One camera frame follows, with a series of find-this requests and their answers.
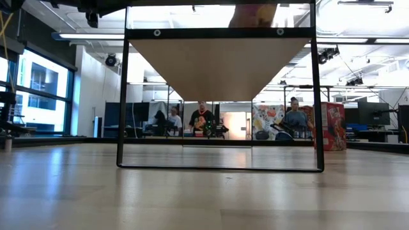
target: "cardboard box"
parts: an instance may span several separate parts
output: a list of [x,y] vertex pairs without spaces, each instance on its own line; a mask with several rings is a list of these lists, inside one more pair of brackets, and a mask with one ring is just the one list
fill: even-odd
[[321,103],[324,151],[346,150],[346,125],[344,105]]

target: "ceiling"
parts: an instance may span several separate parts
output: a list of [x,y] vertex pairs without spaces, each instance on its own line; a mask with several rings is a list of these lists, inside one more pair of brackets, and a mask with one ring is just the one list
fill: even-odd
[[[339,0],[322,0],[317,7],[317,32],[323,36],[409,36],[409,1],[394,0],[392,11],[386,6],[341,6]],[[99,28],[90,28],[84,13],[76,8],[26,0],[23,8],[62,33],[123,33],[125,10],[99,19]],[[133,28],[226,27],[234,6],[138,7],[131,9]],[[274,18],[274,26],[309,26],[307,4],[282,4]],[[87,52],[100,60],[108,53],[121,56],[122,42],[75,42],[85,45]],[[409,58],[409,46],[404,45],[340,45],[341,55],[320,65],[321,84],[345,85],[355,75],[373,79],[378,70],[395,60]],[[158,76],[146,62],[145,76]],[[312,84],[310,48],[302,49],[273,79],[273,83],[286,80],[287,84]]]

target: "poster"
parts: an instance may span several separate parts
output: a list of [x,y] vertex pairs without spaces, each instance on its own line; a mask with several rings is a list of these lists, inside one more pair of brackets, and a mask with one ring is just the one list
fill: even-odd
[[277,130],[270,127],[273,123],[280,123],[284,118],[283,105],[253,105],[252,134],[253,140],[273,141]]

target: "wooden floor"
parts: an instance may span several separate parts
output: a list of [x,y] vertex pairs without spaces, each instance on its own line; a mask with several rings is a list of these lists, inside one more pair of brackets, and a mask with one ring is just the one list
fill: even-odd
[[[163,150],[172,158],[183,151],[189,164],[258,167],[268,161],[288,166],[307,165],[314,159],[309,148],[251,152],[177,146],[126,146],[125,159],[141,163],[147,151]],[[191,159],[195,151],[201,160]],[[273,160],[263,152],[273,153]],[[263,157],[257,159],[258,153]],[[118,169],[115,157],[114,144],[0,153],[0,229],[407,230],[409,226],[409,158],[404,155],[328,153],[322,174]],[[157,160],[178,162],[166,162],[164,155]],[[148,161],[155,163],[154,158]]]

